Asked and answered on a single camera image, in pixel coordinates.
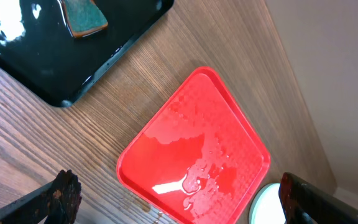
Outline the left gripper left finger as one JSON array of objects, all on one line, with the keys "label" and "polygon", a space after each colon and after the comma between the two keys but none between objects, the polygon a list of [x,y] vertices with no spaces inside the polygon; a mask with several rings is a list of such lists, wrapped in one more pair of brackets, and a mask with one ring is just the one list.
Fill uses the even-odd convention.
[{"label": "left gripper left finger", "polygon": [[52,182],[0,208],[0,223],[73,224],[81,200],[78,176],[61,170]]}]

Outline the light blue plate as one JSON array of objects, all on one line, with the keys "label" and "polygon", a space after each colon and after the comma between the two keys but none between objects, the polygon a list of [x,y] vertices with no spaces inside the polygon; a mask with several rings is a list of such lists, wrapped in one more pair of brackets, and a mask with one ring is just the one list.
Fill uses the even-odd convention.
[{"label": "light blue plate", "polygon": [[279,198],[280,183],[262,187],[252,201],[249,224],[286,224]]}]

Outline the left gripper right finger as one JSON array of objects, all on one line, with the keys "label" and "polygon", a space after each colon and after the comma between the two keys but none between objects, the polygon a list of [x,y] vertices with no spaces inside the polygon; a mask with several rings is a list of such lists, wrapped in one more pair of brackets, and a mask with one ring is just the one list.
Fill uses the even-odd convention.
[{"label": "left gripper right finger", "polygon": [[287,224],[358,224],[358,210],[295,174],[283,174],[278,191]]}]

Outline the green and orange sponge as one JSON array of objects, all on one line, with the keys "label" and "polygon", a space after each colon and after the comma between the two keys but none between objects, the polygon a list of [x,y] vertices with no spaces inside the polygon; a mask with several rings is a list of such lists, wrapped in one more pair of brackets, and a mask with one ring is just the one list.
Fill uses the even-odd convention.
[{"label": "green and orange sponge", "polygon": [[108,26],[108,21],[93,0],[63,0],[63,13],[74,38],[99,32]]}]

